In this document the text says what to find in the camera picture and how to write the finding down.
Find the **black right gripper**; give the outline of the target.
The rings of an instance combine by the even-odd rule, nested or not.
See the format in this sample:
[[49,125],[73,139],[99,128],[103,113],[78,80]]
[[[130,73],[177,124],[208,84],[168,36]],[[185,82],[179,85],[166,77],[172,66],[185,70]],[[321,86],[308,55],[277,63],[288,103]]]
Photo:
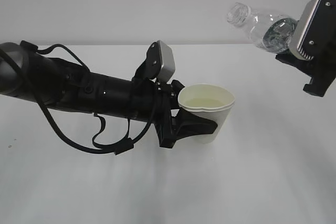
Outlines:
[[335,0],[319,0],[303,41],[304,51],[313,56],[309,62],[296,58],[288,50],[276,54],[276,60],[310,74],[303,90],[311,95],[324,96],[335,80]]

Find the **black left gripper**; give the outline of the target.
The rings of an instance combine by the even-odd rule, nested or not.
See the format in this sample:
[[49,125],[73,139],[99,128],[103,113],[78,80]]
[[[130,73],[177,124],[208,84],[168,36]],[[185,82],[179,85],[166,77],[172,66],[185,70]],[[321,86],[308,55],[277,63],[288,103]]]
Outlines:
[[[185,86],[178,80],[171,83],[150,79],[132,78],[132,102],[137,95],[141,98],[142,105],[148,105],[145,110],[145,127],[134,137],[132,144],[141,140],[151,125],[154,125],[159,139],[159,146],[173,148],[177,140],[191,138],[198,143],[211,143],[219,131],[219,117],[215,112],[188,111],[180,108],[178,103],[179,93]],[[176,117],[172,110],[179,109]]]

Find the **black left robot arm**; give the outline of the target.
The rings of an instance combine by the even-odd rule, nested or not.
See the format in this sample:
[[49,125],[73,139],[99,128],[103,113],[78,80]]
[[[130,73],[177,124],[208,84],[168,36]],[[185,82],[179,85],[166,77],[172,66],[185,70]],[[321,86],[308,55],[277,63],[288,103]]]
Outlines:
[[[179,105],[183,85],[172,80],[172,49],[160,40],[150,45],[131,80],[94,73],[80,59],[51,58],[54,48],[41,50],[27,41],[2,43],[1,94],[37,103],[55,133],[71,147],[91,154],[120,154],[132,149],[154,125],[159,145],[172,148],[182,138],[209,135],[218,127]],[[66,137],[50,110],[92,114],[100,120],[101,130],[107,115],[142,121],[145,127],[135,138],[125,135],[112,144],[93,142],[89,148]]]

